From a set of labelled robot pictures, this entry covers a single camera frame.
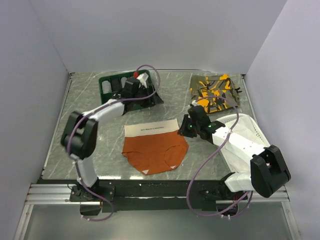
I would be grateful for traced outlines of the green divided organizer tray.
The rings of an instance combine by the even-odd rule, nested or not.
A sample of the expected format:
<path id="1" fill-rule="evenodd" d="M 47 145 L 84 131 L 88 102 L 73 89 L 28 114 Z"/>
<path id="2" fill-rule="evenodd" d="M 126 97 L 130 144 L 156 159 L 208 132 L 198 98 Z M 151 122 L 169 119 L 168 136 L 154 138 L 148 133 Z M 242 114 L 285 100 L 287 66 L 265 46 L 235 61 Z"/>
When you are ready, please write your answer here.
<path id="1" fill-rule="evenodd" d="M 134 90 L 133 93 L 129 93 L 132 88 L 125 87 L 127 81 L 131 83 L 140 81 L 139 88 Z M 152 94 L 155 91 L 155 86 L 152 83 L 149 70 L 130 71 L 110 76 L 103 76 L 98 80 L 98 84 L 101 104 L 105 104 L 110 99 L 142 98 Z M 127 113 L 151 108 L 163 103 L 164 101 L 161 99 L 158 93 L 155 93 L 153 96 L 147 99 L 125 102 L 124 112 Z"/>

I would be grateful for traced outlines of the orange underwear beige waistband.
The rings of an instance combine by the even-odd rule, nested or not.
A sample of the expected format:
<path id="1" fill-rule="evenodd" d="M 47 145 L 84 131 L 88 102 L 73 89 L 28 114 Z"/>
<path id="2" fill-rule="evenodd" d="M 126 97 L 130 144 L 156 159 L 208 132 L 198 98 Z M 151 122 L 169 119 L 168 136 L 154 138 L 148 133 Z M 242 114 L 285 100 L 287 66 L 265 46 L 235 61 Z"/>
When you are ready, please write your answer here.
<path id="1" fill-rule="evenodd" d="M 122 155 L 143 175 L 174 170 L 182 163 L 189 149 L 178 130 L 176 118 L 126 125 Z"/>

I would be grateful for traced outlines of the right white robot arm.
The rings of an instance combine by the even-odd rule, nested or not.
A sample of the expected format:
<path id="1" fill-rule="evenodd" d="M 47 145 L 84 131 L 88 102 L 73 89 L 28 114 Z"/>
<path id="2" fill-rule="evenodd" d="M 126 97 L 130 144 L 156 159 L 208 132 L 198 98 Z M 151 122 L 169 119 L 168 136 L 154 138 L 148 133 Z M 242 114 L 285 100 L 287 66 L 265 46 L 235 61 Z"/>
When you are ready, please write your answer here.
<path id="1" fill-rule="evenodd" d="M 200 137 L 218 147 L 231 170 L 218 188 L 224 199 L 231 199 L 240 191 L 255 191 L 268 198 L 291 180 L 281 150 L 269 144 L 247 114 L 234 113 L 212 121 L 202 106 L 192 105 L 178 134 Z"/>

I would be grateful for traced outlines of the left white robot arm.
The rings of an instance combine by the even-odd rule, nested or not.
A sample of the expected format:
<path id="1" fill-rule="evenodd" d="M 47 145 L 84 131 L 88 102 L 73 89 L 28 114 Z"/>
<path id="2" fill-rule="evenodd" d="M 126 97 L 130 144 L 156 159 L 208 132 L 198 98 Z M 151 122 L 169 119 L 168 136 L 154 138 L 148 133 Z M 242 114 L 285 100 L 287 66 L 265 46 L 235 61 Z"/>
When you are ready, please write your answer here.
<path id="1" fill-rule="evenodd" d="M 94 201 L 100 194 L 96 186 L 99 178 L 91 159 L 96 149 L 99 127 L 128 112 L 163 103 L 149 74 L 135 72 L 106 103 L 89 111 L 70 114 L 60 143 L 76 166 L 77 181 L 83 186 L 81 194 L 84 198 Z"/>

